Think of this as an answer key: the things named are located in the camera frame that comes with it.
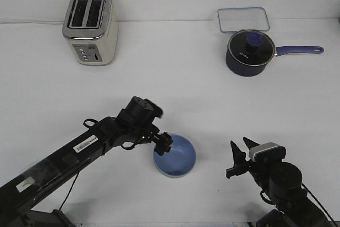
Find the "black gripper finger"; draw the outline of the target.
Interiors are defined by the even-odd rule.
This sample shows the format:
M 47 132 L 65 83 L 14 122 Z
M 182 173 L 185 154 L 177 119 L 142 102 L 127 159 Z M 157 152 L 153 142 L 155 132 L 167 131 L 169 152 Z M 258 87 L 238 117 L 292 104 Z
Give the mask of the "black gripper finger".
M 236 145 L 235 142 L 231 141 L 230 142 L 231 149 L 232 149 L 232 154 L 233 154 L 233 167 L 240 167 L 241 165 L 246 164 L 246 153 L 241 151 L 239 147 Z
M 243 137 L 243 141 L 247 146 L 249 152 L 255 152 L 258 149 L 258 143 L 252 141 L 251 139 Z

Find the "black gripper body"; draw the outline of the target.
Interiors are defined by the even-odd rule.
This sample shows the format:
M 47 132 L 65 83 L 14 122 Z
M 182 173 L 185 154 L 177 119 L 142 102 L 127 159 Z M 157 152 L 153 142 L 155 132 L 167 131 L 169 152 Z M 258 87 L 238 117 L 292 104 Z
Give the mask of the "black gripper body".
M 269 187 L 269 167 L 266 164 L 256 163 L 252 160 L 234 164 L 233 167 L 226 169 L 226 177 L 239 176 L 249 172 L 259 187 Z
M 127 126 L 129 136 L 124 139 L 124 142 L 130 143 L 125 147 L 125 150 L 132 150 L 136 145 L 147 144 L 154 142 L 155 149 L 158 155 L 168 153 L 171 149 L 172 137 L 166 132 L 160 133 L 160 129 L 153 124 L 154 119 L 152 106 L 138 96 L 132 97 L 126 108 L 122 109 L 117 121 L 120 121 Z

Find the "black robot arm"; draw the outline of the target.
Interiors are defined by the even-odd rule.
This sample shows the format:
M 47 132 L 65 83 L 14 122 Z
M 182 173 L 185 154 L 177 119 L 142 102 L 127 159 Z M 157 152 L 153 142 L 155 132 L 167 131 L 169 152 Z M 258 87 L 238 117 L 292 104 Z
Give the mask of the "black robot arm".
M 134 96 L 116 117 L 91 120 L 87 131 L 1 187 L 1 226 L 73 226 L 55 209 L 34 211 L 39 202 L 80 173 L 97 158 L 126 142 L 155 143 L 158 155 L 168 153 L 172 137 L 153 124 L 163 110 L 148 99 Z
M 302 172 L 284 162 L 286 148 L 273 142 L 258 144 L 243 139 L 249 152 L 230 142 L 234 165 L 226 177 L 249 172 L 261 188 L 262 200 L 275 209 L 249 226 L 339 226 L 302 182 Z

